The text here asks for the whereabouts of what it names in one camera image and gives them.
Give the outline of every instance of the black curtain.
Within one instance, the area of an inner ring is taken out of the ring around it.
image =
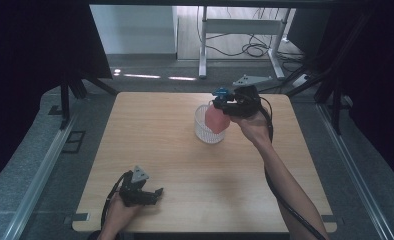
[[[0,171],[35,119],[41,96],[62,79],[80,81],[78,70],[111,78],[88,5],[0,1]]]
[[[394,1],[379,1],[341,79],[350,116],[394,171]]]

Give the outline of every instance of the metal frame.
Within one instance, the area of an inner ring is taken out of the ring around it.
[[[53,171],[53,167],[56,164],[56,161],[62,151],[63,145],[66,142],[66,139],[69,136],[70,131],[72,130],[73,125],[75,124],[78,116],[80,115],[80,107],[81,103],[76,102],[72,107],[72,116],[66,123],[64,129],[60,129],[54,140],[51,144],[50,148],[47,151],[41,165],[32,179],[31,184],[28,187],[22,201],[19,204],[19,207],[16,210],[7,230],[2,239],[19,239],[27,222],[29,221],[29,217],[34,210],[36,203],[38,202],[39,197],[47,183],[48,178],[50,177],[51,172]]]
[[[206,51],[206,34],[207,33],[234,33],[234,34],[261,34],[276,35],[273,47],[269,49],[268,54],[272,62],[275,74],[278,79],[285,78],[281,65],[276,57],[279,44],[281,43],[285,27],[287,25],[290,8],[281,20],[260,20],[260,19],[207,19],[207,6],[203,9],[202,27],[201,27],[201,47],[200,63],[198,75],[200,78],[206,78],[207,68],[207,51]]]
[[[347,149],[346,143],[344,142],[341,135],[337,134],[334,130],[333,126],[329,124],[331,121],[331,116],[328,113],[328,109],[325,104],[317,104],[316,105],[319,114],[322,117],[324,125],[333,141],[338,153],[340,154],[341,160],[343,161],[344,166],[349,173],[350,179],[353,182],[353,185],[356,188],[356,191],[359,194],[359,197],[366,208],[366,211],[371,218],[372,223],[374,224],[375,229],[379,237],[382,240],[394,240],[394,234],[390,228],[390,225],[381,211],[381,208],[376,201],[375,197],[372,195],[369,190],[368,185],[363,179],[362,174],[359,171],[352,155]]]

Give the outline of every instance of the clear plastic cup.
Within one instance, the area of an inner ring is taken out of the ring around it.
[[[194,129],[197,137],[205,143],[215,144],[225,138],[225,130],[214,134],[210,128],[204,123],[206,110],[209,105],[201,105],[197,108],[194,114]]]

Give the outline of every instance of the wall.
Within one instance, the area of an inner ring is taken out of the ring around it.
[[[106,54],[175,54],[176,6],[91,5]]]

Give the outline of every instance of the human arm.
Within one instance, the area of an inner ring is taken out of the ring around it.
[[[267,122],[262,113],[258,112],[247,119],[231,117],[231,120],[241,127],[244,136],[259,151],[264,162],[265,170],[278,194],[324,236],[325,239],[329,239],[315,205],[274,150],[269,139]],[[278,206],[290,235],[294,240],[316,239],[311,232],[294,218],[281,202],[278,202]]]
[[[116,235],[128,226],[142,207],[142,205],[125,207],[122,198],[116,192],[110,201],[106,221],[101,229],[98,240],[114,240]]]

